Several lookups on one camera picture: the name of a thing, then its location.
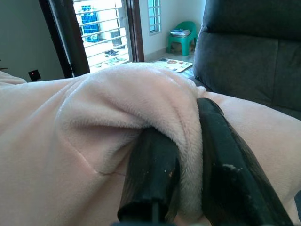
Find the wooden door frame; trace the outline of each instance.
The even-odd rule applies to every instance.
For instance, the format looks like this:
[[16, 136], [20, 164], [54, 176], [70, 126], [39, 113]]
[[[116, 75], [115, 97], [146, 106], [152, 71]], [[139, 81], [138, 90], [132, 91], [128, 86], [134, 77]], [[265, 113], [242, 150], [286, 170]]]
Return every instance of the wooden door frame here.
[[[72, 0], [53, 0], [54, 4], [63, 4], [65, 9], [57, 12], [61, 19], [65, 20], [63, 32], [67, 41], [71, 42], [72, 48], [69, 48], [72, 54], [76, 57], [75, 61], [72, 62], [74, 65], [70, 65], [63, 42], [60, 38], [58, 27], [55, 23], [54, 15], [51, 11], [49, 0], [39, 0], [42, 8], [44, 18], [46, 20], [48, 29], [50, 31], [51, 39], [55, 46], [56, 53], [58, 55], [63, 73], [65, 78], [71, 77], [71, 69], [73, 69], [74, 76], [80, 76], [82, 74], [90, 72], [87, 64], [87, 57], [82, 45], [81, 34], [78, 27], [75, 12], [73, 10]], [[142, 41], [142, 30], [140, 20], [140, 8], [138, 0], [125, 0], [127, 8], [127, 18], [129, 23], [129, 36], [132, 49], [133, 62], [144, 62], [143, 53], [143, 41]]]

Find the wall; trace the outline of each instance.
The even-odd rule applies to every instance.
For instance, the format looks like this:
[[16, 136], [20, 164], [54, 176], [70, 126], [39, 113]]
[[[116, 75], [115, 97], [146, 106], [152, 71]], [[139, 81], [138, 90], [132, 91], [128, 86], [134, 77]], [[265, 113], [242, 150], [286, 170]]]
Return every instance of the wall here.
[[44, 81], [64, 78], [38, 0], [0, 0], [0, 28], [4, 72], [27, 81], [35, 69]]
[[152, 54], [164, 52], [169, 32], [180, 22], [191, 20], [200, 30], [206, 0], [160, 0], [162, 32], [150, 35], [147, 12], [147, 0], [139, 0], [140, 17], [145, 60], [151, 60]]

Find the sofa backrest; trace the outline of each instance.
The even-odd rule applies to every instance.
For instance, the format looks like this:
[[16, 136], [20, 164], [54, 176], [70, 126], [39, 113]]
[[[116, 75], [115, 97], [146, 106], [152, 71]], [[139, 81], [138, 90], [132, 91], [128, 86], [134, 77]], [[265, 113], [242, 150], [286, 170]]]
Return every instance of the sofa backrest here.
[[194, 75], [301, 120], [301, 0], [207, 0]]

